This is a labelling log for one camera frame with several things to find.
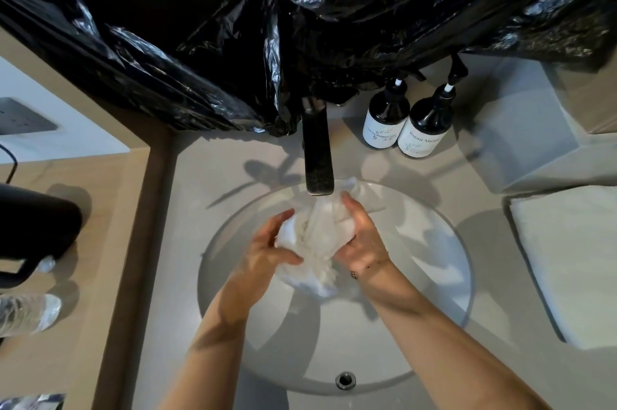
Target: white folded towel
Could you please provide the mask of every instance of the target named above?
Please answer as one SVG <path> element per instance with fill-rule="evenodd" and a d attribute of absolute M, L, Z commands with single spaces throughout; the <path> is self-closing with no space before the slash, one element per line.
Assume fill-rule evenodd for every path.
<path fill-rule="evenodd" d="M 566 341 L 583 350 L 617 346 L 617 188 L 515 199 L 511 210 Z"/>
<path fill-rule="evenodd" d="M 367 183 L 350 178 L 334 194 L 315 197 L 312 208 L 297 211 L 282 224 L 276 237 L 276 246 L 290 249 L 304 258 L 299 266 L 278 266 L 276 274 L 292 287 L 319 297 L 336 294 L 332 257 L 355 233 L 353 219 L 341 201 L 343 190 L 369 213 L 383 208 L 379 196 Z"/>

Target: white cloth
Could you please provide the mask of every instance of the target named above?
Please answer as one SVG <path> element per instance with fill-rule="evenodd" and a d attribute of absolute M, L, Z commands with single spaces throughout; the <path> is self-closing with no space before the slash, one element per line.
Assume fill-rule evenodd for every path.
<path fill-rule="evenodd" d="M 369 213 L 383 208 L 379 196 L 367 183 L 350 178 L 334 194 L 315 197 L 312 208 L 297 211 L 282 224 L 276 237 L 276 246 L 304 258 L 299 266 L 279 265 L 279 278 L 296 289 L 324 298 L 337 292 L 332 257 L 355 233 L 353 219 L 341 201 L 342 190 L 348 191 Z"/>
<path fill-rule="evenodd" d="M 617 346 L 617 188 L 516 199 L 511 210 L 566 341 L 582 350 Z"/>

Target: water bottle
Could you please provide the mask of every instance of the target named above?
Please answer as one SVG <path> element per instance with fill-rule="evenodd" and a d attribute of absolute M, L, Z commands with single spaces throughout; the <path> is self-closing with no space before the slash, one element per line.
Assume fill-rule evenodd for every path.
<path fill-rule="evenodd" d="M 58 318 L 62 301 L 54 295 L 0 295 L 0 337 L 34 334 Z"/>

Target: electrical outlet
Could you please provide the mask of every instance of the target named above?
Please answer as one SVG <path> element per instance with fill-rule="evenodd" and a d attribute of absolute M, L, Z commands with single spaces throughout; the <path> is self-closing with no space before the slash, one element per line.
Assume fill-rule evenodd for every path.
<path fill-rule="evenodd" d="M 0 97 L 0 135 L 26 134 L 56 130 L 47 118 L 8 96 Z"/>

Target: cable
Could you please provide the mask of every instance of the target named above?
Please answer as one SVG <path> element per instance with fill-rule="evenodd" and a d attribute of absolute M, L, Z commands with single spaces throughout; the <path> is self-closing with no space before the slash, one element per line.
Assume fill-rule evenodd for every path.
<path fill-rule="evenodd" d="M 13 160 L 13 167 L 11 168 L 11 172 L 9 173 L 9 177 L 6 179 L 6 184 L 11 184 L 11 181 L 13 180 L 13 176 L 15 175 L 15 172 L 17 171 L 17 165 L 18 165 L 17 158 L 15 157 L 15 155 L 13 155 L 13 152 L 11 152 L 11 150 L 4 147 L 4 145 L 2 145 L 1 143 L 0 143 L 0 148 L 4 150 L 7 153 L 7 155 L 11 157 L 11 160 Z"/>

